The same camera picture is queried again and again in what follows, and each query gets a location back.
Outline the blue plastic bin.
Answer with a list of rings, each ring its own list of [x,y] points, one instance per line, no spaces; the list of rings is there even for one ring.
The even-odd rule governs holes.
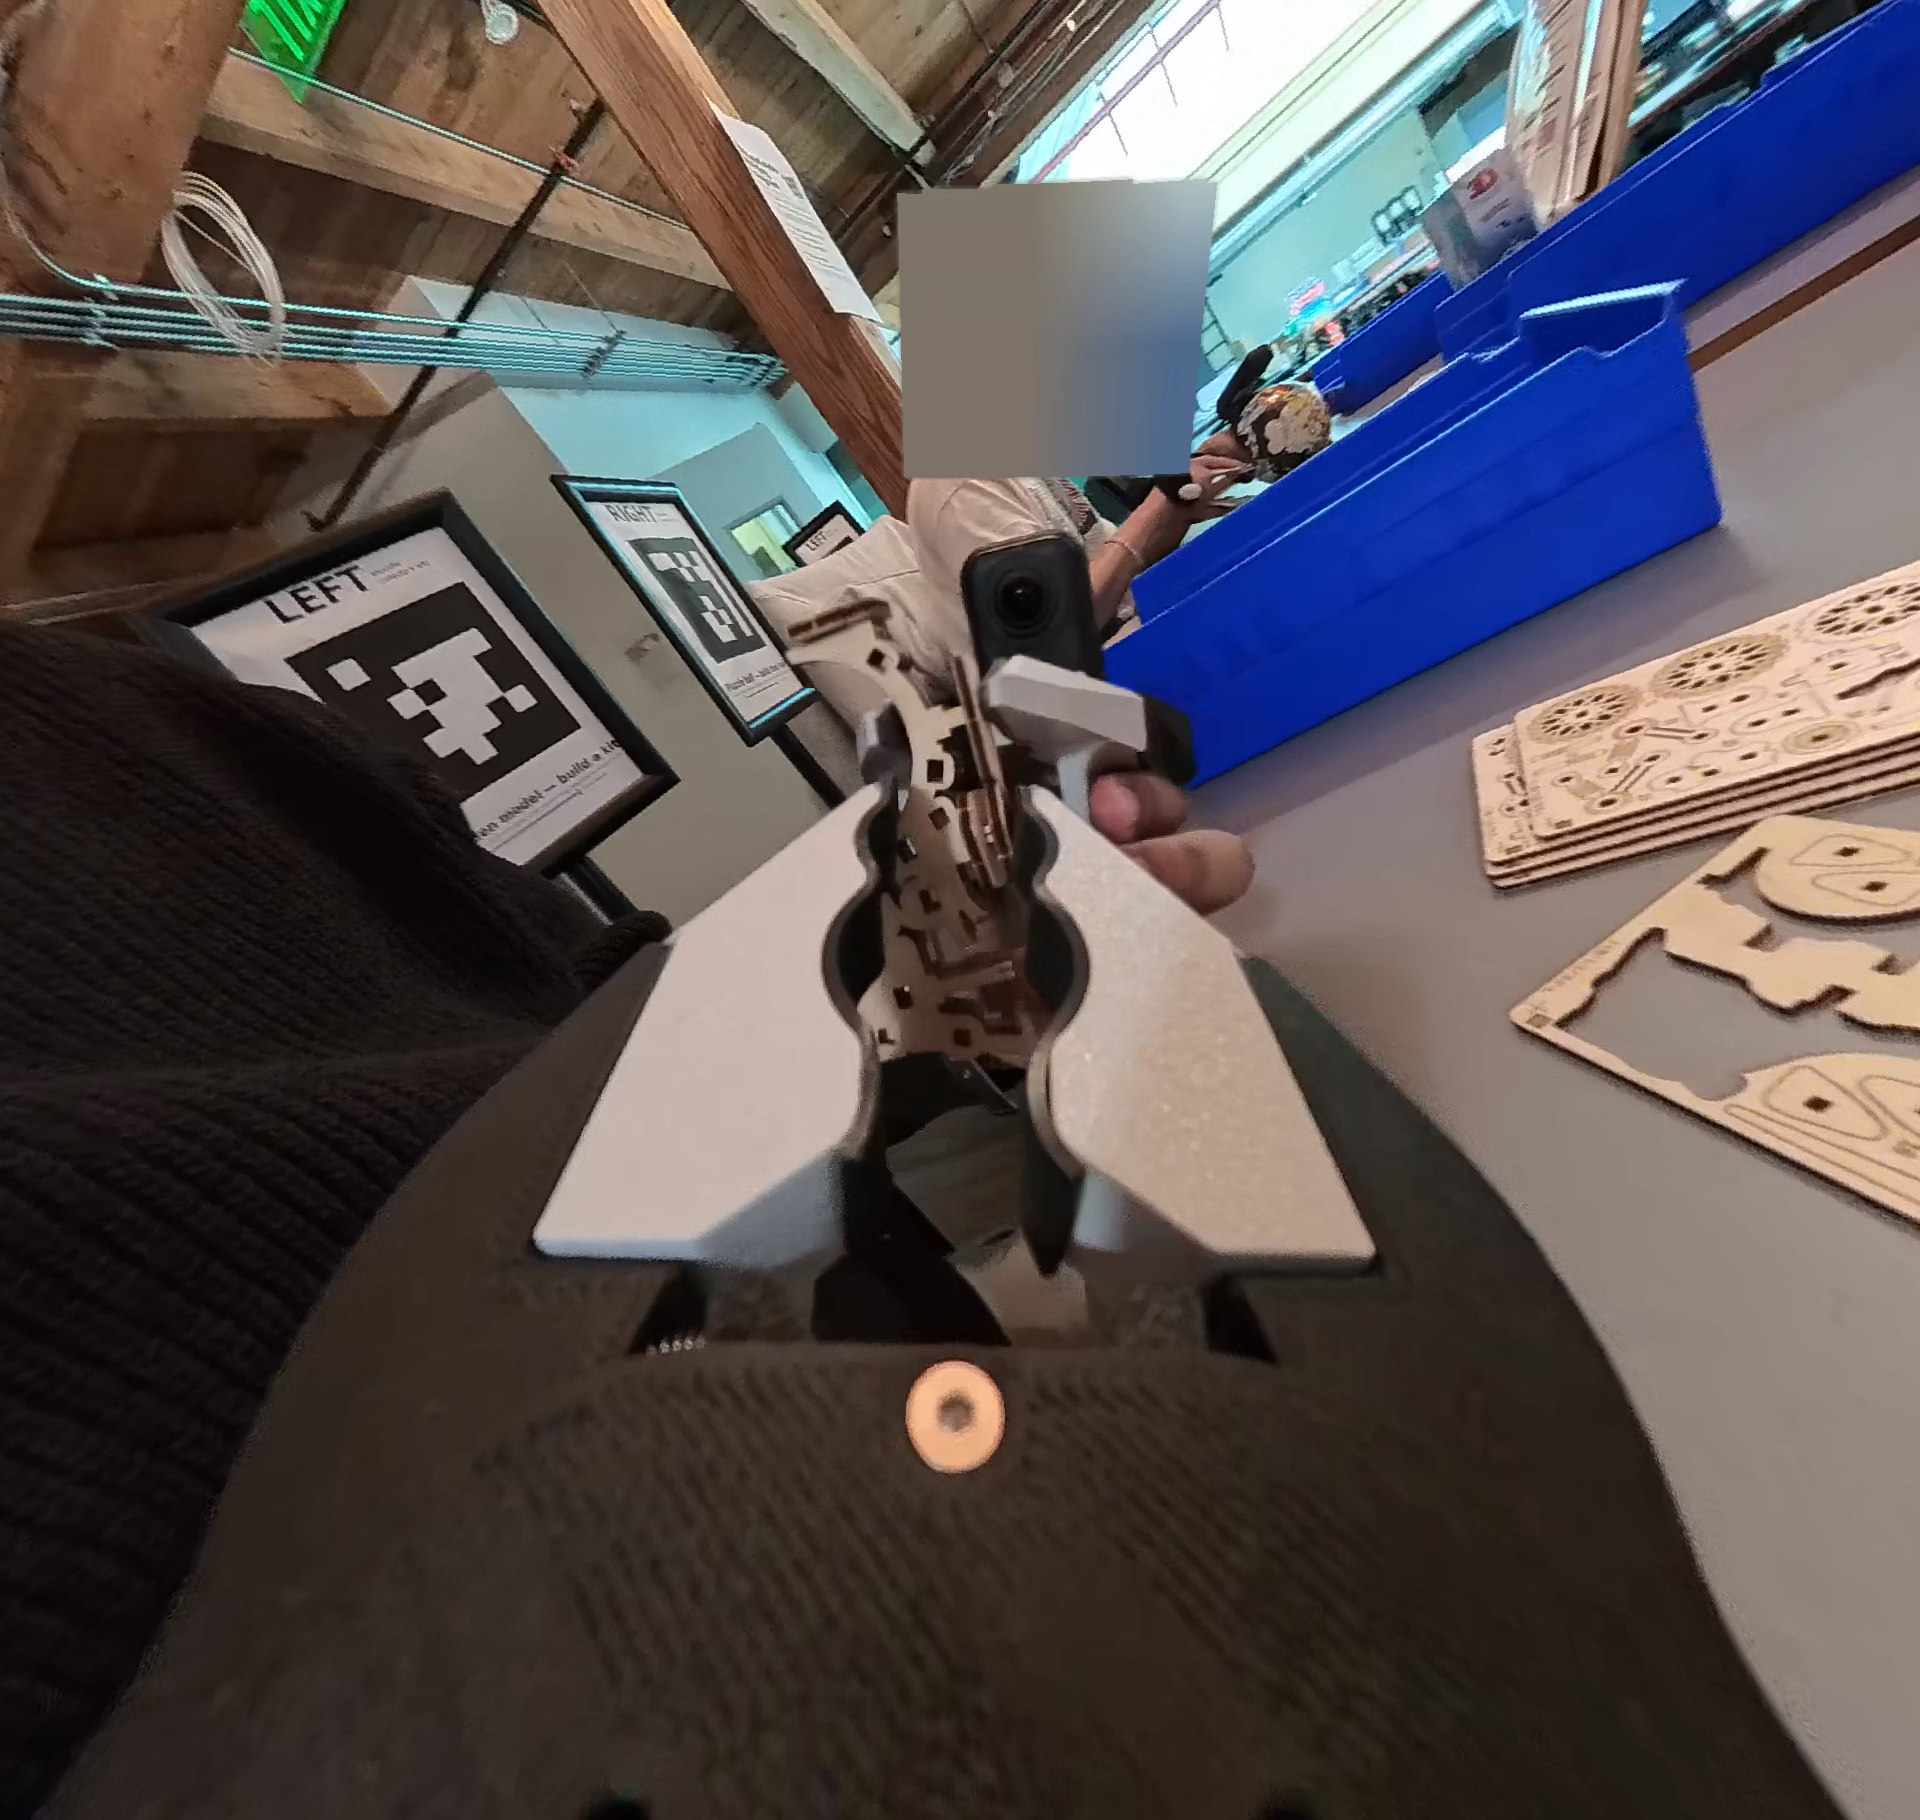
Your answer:
[[[1853,16],[1441,301],[1441,356],[1544,303],[1664,281],[1706,297],[1917,167],[1917,77],[1919,0]]]
[[[1144,574],[1109,677],[1211,780],[1720,520],[1681,283],[1539,303]]]
[[[1452,296],[1435,267],[1387,281],[1343,308],[1339,337],[1311,365],[1311,383],[1333,415],[1355,415],[1438,356],[1438,305]]]

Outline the punched wooden puzzle sheet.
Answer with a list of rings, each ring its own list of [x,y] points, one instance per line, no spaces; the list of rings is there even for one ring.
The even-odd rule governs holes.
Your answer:
[[[1774,815],[1529,992],[1512,1025],[1822,1183],[1919,1218],[1919,838]],[[1639,958],[1790,1039],[1704,1091],[1581,1034]]]

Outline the leaning poster board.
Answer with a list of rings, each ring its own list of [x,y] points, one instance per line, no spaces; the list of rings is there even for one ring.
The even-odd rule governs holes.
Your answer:
[[[1527,0],[1504,146],[1539,233],[1625,165],[1647,1]]]

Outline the standing sign board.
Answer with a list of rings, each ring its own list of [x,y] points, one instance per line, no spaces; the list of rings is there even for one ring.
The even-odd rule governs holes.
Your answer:
[[[564,871],[677,774],[446,493],[165,603],[139,629],[421,759],[480,847]]]

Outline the person's left hand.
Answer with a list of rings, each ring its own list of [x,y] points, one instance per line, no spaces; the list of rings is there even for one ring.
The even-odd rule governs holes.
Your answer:
[[[1189,798],[1164,775],[1096,775],[1090,822],[1132,863],[1205,917],[1241,902],[1253,885],[1251,849],[1233,831],[1189,825]]]

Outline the colourful cardboard box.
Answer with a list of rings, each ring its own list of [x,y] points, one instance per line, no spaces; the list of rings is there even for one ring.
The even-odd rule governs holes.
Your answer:
[[[1461,160],[1421,214],[1421,233],[1456,294],[1493,273],[1539,230],[1524,174],[1505,145]]]

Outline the person's black knit sweater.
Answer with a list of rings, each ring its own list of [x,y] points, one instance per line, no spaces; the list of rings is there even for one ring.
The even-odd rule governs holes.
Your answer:
[[[131,1685],[394,1189],[670,933],[315,700],[5,624],[5,1815]]]

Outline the wooden puzzle model assembly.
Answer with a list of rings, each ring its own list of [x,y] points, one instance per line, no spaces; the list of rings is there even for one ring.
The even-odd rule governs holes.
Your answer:
[[[955,667],[957,698],[929,704],[888,629],[888,608],[851,605],[795,630],[795,658],[819,689],[851,681],[856,718],[898,706],[911,734],[911,785],[894,793],[896,829],[883,863],[883,969],[858,1011],[883,1061],[943,1056],[982,1069],[1025,1069],[1042,1009],[1023,970],[1012,908],[1012,797],[1006,740],[990,723],[970,654]]]

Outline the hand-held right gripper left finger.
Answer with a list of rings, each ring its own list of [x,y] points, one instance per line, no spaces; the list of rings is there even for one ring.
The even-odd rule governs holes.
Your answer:
[[[900,805],[870,781],[666,946],[532,1229],[541,1256],[691,1266],[780,1287],[830,1330],[848,1179],[879,1113],[858,998],[881,959],[881,847]]]

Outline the stack of wooden puzzle sheets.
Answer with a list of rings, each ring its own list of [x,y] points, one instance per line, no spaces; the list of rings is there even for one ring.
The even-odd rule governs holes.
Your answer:
[[[1502,889],[1919,778],[1919,565],[1560,693],[1472,746]]]

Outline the paper notice on pillar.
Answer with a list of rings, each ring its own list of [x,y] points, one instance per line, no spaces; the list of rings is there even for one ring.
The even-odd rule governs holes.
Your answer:
[[[838,316],[867,320],[881,331],[889,331],[877,301],[860,284],[851,262],[830,236],[826,222],[807,195],[807,186],[780,146],[764,127],[728,114],[720,107],[716,107],[716,114],[828,308]]]

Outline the black framed marker sign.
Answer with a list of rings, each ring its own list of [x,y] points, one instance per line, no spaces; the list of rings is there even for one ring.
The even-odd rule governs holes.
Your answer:
[[[819,700],[677,486],[564,472],[552,481],[745,743]]]

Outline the floral patterned ball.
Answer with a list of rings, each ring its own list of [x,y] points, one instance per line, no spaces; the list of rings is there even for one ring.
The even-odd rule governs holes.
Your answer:
[[[1331,408],[1307,380],[1253,387],[1228,419],[1246,451],[1249,477],[1275,484],[1331,444]]]

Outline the another person's forearm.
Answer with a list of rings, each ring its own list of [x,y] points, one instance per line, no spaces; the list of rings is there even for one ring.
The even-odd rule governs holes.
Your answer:
[[[1253,477],[1246,449],[1230,435],[1207,439],[1189,461],[1185,480],[1090,477],[1090,499],[1099,499],[1114,520],[1114,535],[1092,562],[1092,585],[1100,600],[1121,594],[1132,581],[1165,559],[1194,527],[1233,511],[1233,489]]]

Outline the beige jacket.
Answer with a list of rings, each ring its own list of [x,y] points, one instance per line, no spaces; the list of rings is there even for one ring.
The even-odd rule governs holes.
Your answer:
[[[936,706],[955,702],[953,662],[972,654],[957,570],[900,517],[885,515],[828,557],[747,585],[747,593],[785,648],[822,613],[885,605],[891,640],[922,698]]]

